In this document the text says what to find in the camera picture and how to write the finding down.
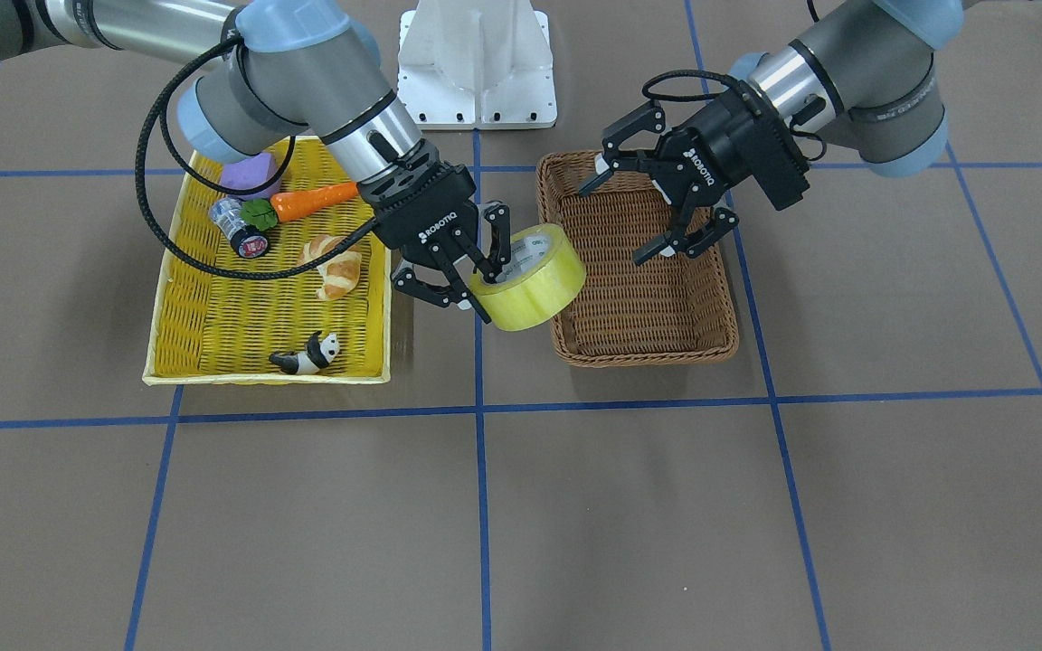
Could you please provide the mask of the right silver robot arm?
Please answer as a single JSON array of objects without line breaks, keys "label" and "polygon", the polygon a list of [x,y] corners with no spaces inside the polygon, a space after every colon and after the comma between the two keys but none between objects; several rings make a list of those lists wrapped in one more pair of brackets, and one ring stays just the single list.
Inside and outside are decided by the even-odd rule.
[{"label": "right silver robot arm", "polygon": [[373,37],[334,1],[0,1],[0,61],[63,44],[182,62],[142,124],[137,176],[170,100],[194,151],[219,164],[308,132],[372,207],[361,233],[401,252],[393,287],[489,320],[458,261],[497,279],[510,259],[507,206],[474,202],[466,166],[422,135]]}]

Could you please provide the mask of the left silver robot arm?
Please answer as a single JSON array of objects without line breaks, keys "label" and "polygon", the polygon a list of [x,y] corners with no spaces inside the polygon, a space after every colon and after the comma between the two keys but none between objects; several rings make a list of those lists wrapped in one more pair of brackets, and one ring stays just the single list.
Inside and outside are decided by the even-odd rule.
[{"label": "left silver robot arm", "polygon": [[752,178],[773,209],[808,190],[799,140],[857,152],[874,174],[922,172],[950,140],[937,54],[968,1],[847,1],[778,51],[744,55],[728,73],[674,70],[642,86],[644,103],[602,132],[588,196],[618,173],[645,174],[669,206],[661,233],[634,251],[702,255],[739,227],[723,206]]}]

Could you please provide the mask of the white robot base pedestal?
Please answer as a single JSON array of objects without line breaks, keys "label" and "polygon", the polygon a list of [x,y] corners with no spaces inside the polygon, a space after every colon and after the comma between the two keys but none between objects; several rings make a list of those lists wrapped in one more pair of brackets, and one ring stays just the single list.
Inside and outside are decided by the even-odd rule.
[{"label": "white robot base pedestal", "polygon": [[419,1],[398,46],[398,96],[422,129],[557,123],[549,16],[529,1]]}]

